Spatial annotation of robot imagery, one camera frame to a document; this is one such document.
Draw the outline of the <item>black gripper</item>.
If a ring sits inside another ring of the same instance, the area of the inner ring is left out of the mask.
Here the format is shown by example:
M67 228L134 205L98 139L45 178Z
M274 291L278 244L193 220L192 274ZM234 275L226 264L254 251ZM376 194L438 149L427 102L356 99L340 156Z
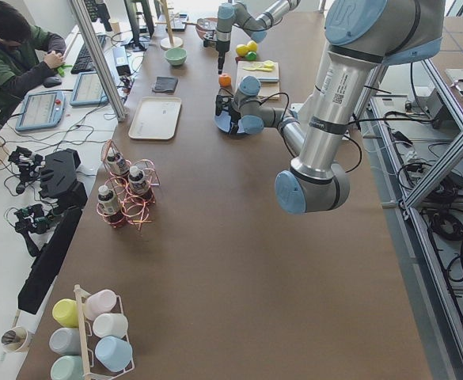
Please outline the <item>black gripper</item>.
M239 135L240 132L240 125L239 121L241 119L241 114L234 110L233 108L229 109L229 115L230 115L230 129L229 129L229 134L230 135Z
M222 74L226 53L230 50L230 42L228 40L218 40L216 50L218 52L218 74Z

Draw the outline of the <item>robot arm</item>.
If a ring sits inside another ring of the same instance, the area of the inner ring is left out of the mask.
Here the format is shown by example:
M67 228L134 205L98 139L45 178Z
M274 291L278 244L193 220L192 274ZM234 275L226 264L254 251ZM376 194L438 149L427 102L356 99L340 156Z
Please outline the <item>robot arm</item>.
M329 211L346 201L349 180L335 156L370 72L436 55L444 10L442 1L334 2L315 89L297 114L264 105L253 76L241 80L228 107L231 120L248 134L276 128L294 152L275 179L284 211Z
M243 30L254 42L259 43L266 37L267 30L279 23L284 15L295 10L299 3L300 1L295 0L276 1L257 17L254 17L242 2L222 3L218 8L215 29L218 74L223 71L234 26Z

